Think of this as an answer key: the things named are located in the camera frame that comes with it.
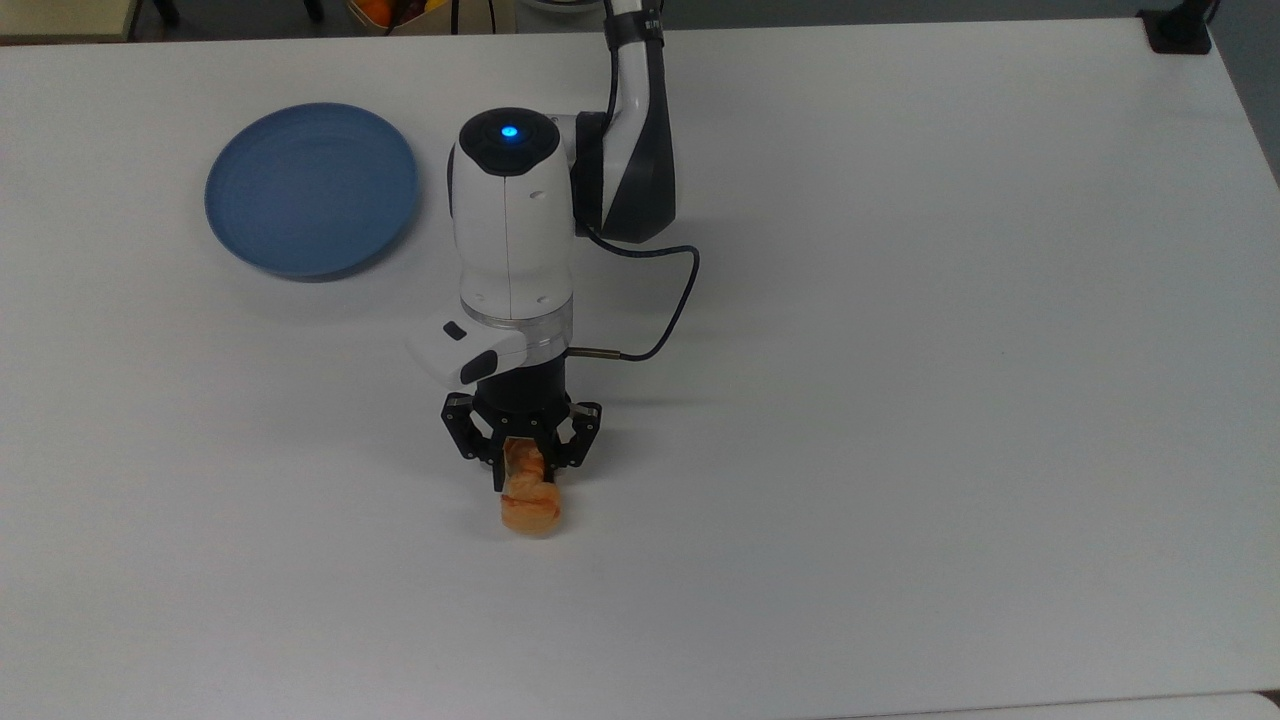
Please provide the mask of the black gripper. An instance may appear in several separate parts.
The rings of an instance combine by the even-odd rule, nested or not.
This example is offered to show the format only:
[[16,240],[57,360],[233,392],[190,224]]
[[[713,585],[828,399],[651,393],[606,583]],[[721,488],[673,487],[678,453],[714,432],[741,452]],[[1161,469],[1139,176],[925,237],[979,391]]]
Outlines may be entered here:
[[544,480],[557,483],[566,468],[580,468],[602,425],[602,405],[570,402],[564,360],[550,360],[493,375],[477,384],[477,395],[448,393],[442,420],[463,459],[484,465],[494,491],[507,480],[511,425],[539,420]]

